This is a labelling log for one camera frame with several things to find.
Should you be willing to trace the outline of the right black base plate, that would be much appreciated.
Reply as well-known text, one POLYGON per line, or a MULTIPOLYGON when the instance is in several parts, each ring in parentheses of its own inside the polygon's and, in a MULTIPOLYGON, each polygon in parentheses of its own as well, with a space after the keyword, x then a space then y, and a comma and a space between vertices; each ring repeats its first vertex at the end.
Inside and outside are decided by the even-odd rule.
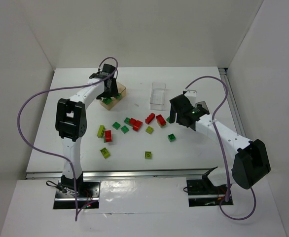
POLYGON ((188 195, 189 207, 219 206, 221 201, 222 205, 233 205, 232 196, 228 202, 225 201, 226 185, 208 186, 202 179, 191 179, 186 181, 183 191, 188 195))

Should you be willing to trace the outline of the grey transparent container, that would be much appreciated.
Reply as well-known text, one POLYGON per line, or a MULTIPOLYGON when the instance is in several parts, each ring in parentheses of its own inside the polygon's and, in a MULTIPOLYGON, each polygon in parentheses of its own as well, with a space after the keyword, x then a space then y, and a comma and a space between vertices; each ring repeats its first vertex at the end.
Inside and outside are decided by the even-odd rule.
POLYGON ((197 107, 202 107, 203 109, 205 109, 208 112, 208 114, 210 113, 205 101, 200 101, 200 102, 195 103, 195 107, 196 108, 197 107))

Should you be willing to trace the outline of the aluminium rail right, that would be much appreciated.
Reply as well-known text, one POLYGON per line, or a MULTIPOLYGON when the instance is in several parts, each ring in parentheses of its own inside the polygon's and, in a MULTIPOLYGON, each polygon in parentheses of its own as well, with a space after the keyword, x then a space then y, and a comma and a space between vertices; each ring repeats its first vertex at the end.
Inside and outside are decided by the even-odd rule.
POLYGON ((242 125, 241 117, 239 114, 239 110, 238 110, 238 107, 237 107, 237 104, 235 101, 235 97, 233 95, 233 91, 232 91, 232 87, 231 87, 228 75, 227 75, 227 68, 218 68, 218 71, 219 71, 219 75, 220 75, 221 80, 223 82, 225 82, 225 84, 227 85, 227 88, 228 88, 227 100, 228 100, 228 104, 229 104, 229 107, 231 110, 231 114, 232 114, 232 118, 234 121, 236 131, 240 135, 245 135, 245 131, 244 131, 244 128, 242 125))

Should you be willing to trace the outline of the lime lego long left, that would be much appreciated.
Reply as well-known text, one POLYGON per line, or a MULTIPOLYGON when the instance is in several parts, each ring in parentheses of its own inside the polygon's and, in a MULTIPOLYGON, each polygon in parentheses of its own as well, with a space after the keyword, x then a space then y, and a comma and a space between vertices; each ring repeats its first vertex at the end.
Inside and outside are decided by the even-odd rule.
POLYGON ((98 132, 97 132, 97 137, 98 138, 103 138, 104 132, 105 132, 105 126, 104 125, 100 125, 99 129, 98 129, 98 132))

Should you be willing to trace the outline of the clear transparent container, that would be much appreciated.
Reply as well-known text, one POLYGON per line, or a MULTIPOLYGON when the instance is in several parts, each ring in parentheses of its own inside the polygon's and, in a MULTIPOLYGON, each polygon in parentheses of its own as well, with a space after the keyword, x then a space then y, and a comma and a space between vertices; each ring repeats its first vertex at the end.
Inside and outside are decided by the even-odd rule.
POLYGON ((162 82, 153 82, 150 96, 150 109, 156 111, 164 110, 165 106, 166 84, 162 82))

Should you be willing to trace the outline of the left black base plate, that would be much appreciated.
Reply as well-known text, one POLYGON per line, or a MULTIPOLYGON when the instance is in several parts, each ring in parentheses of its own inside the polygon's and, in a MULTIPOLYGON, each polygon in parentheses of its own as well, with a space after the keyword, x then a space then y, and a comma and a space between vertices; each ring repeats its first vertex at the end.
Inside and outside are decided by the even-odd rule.
MULTIPOLYGON (((56 188, 53 209, 75 209, 74 191, 63 188, 61 182, 53 184, 56 188)), ((85 206, 85 209, 98 209, 101 182, 85 182, 83 189, 78 193, 78 209, 85 206)))

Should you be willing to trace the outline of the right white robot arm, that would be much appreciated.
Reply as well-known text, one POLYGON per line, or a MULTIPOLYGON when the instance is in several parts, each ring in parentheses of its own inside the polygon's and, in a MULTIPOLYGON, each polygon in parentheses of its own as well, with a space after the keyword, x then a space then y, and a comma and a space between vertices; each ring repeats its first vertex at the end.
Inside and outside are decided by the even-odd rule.
POLYGON ((227 175, 230 183, 237 184, 243 189, 250 189, 260 179, 271 171, 265 144, 256 139, 245 138, 229 129, 199 104, 192 106, 189 99, 181 94, 170 100, 170 122, 176 122, 187 128, 199 132, 209 139, 223 145, 227 158, 232 158, 233 167, 215 167, 207 171, 202 179, 212 186, 227 184, 227 175))

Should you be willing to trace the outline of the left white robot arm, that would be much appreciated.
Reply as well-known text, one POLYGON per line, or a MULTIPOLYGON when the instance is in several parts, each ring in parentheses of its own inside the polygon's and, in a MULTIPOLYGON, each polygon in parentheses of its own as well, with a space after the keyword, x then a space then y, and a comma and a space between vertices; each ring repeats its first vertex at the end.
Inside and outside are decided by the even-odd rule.
POLYGON ((68 99, 61 98, 57 103, 55 128, 62 139, 64 164, 61 185, 63 188, 83 190, 83 171, 80 161, 81 140, 87 130, 86 109, 96 99, 118 95, 116 78, 117 67, 104 64, 93 73, 86 87, 68 99))

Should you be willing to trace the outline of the aluminium rail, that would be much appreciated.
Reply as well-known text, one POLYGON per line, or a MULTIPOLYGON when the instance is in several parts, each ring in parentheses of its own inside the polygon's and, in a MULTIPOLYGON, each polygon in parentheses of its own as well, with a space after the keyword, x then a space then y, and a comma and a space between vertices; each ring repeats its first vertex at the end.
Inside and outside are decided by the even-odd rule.
POLYGON ((227 85, 227 88, 228 88, 227 100, 228 100, 228 104, 229 104, 229 107, 231 110, 231 114, 232 114, 232 118, 234 121, 236 131, 240 135, 245 135, 245 131, 244 131, 244 128, 242 125, 241 117, 239 114, 239 110, 238 110, 238 107, 237 107, 237 104, 235 101, 235 97, 233 95, 233 91, 232 91, 232 87, 231 87, 228 75, 227 75, 227 68, 218 68, 218 71, 219 71, 219 75, 220 75, 221 80, 223 82, 225 82, 225 84, 227 85))
MULTIPOLYGON (((209 169, 169 169, 169 170, 125 170, 125 171, 92 171, 84 172, 84 179, 101 178, 165 178, 165 177, 197 177, 206 173, 209 169)), ((26 179, 57 179, 61 172, 35 172, 26 174, 26 179)))

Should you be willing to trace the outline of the orange transparent container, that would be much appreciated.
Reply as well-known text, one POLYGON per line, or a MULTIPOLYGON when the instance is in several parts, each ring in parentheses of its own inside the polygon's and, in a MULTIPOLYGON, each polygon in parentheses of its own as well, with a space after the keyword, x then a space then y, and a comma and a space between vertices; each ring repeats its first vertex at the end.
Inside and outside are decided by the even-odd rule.
POLYGON ((111 110, 116 104, 118 104, 127 94, 127 89, 124 85, 117 82, 118 95, 108 98, 102 98, 100 104, 107 110, 111 110))

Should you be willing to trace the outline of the red lego pair centre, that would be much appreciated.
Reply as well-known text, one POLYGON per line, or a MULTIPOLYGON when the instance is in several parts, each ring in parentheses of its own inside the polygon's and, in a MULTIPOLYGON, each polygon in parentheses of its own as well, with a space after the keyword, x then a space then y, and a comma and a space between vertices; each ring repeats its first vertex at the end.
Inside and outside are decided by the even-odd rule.
POLYGON ((136 119, 134 119, 134 118, 130 118, 130 119, 129 119, 129 125, 132 126, 132 129, 133 129, 134 131, 139 131, 140 128, 141 128, 141 126, 142 126, 142 124, 143 124, 143 122, 140 121, 140 120, 136 120, 136 119))

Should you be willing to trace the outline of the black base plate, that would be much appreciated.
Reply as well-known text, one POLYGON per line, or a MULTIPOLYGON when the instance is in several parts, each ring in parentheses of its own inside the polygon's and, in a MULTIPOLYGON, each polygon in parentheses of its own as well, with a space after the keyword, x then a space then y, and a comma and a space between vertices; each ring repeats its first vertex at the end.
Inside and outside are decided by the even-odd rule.
POLYGON ((219 206, 221 201, 222 205, 233 205, 232 196, 228 202, 225 201, 226 185, 208 186, 202 179, 191 179, 186 181, 183 191, 188 195, 189 207, 219 206))
MULTIPOLYGON (((56 188, 53 209, 75 209, 74 191, 63 188, 61 182, 53 184, 56 188)), ((78 209, 85 206, 85 209, 98 209, 101 182, 85 182, 83 189, 78 193, 78 209)))

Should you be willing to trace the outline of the dark green lego top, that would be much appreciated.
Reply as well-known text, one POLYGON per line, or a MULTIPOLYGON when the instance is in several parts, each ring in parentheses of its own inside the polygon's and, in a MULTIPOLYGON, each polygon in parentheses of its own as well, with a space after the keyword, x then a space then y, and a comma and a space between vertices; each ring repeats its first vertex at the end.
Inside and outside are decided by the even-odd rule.
POLYGON ((112 99, 111 98, 104 98, 102 100, 102 102, 108 105, 108 104, 110 104, 112 102, 112 99))

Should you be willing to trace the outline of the red lego long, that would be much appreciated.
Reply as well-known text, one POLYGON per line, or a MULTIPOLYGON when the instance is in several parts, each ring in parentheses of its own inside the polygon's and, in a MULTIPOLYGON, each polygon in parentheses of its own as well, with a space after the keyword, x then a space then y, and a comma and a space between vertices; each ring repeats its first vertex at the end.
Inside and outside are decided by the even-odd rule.
POLYGON ((154 119, 155 119, 155 114, 154 114, 154 113, 151 113, 151 114, 145 119, 145 123, 146 123, 146 124, 150 124, 154 119))

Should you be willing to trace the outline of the aluminium rail front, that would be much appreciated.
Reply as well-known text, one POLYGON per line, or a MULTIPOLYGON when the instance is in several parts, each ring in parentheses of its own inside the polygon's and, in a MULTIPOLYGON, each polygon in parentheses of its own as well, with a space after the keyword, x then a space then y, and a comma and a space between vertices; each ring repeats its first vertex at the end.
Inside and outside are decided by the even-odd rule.
MULTIPOLYGON (((92 171, 84 172, 84 179, 101 178, 165 178, 165 177, 197 177, 206 173, 209 169, 169 169, 169 170, 125 170, 125 171, 92 171)), ((57 179, 61 172, 35 172, 26 174, 26 179, 57 179)))

